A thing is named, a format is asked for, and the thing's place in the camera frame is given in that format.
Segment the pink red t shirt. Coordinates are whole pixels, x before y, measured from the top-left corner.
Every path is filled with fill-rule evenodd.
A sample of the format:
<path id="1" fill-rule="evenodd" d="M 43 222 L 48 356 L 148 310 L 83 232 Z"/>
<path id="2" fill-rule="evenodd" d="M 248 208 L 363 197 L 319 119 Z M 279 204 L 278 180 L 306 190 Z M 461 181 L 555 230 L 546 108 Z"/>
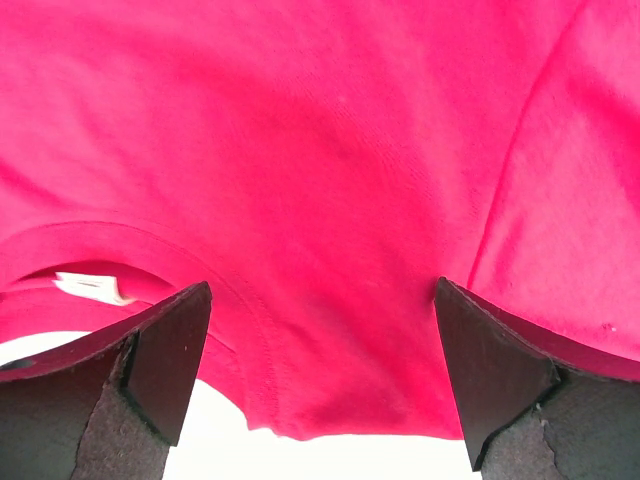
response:
<path id="1" fill-rule="evenodd" d="M 440 277 L 638 358 L 637 2 L 2 3 L 3 340 L 207 281 L 251 428 L 459 438 Z"/>

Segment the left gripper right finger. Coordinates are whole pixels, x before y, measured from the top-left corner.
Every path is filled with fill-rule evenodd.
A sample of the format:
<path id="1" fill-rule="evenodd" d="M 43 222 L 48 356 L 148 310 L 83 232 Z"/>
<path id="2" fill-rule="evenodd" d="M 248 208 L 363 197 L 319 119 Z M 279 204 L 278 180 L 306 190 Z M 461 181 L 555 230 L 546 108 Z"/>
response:
<path id="1" fill-rule="evenodd" d="M 435 309 L 471 468 L 484 479 L 636 479 L 639 364 L 445 277 Z"/>

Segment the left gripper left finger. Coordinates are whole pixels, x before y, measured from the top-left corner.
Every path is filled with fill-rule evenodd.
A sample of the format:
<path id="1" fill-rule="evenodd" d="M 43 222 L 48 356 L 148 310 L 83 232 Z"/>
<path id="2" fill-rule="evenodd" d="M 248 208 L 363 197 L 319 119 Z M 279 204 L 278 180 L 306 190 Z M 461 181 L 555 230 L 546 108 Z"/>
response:
<path id="1" fill-rule="evenodd" d="M 1 367 L 4 479 L 160 479 L 211 313 L 207 283 Z"/>

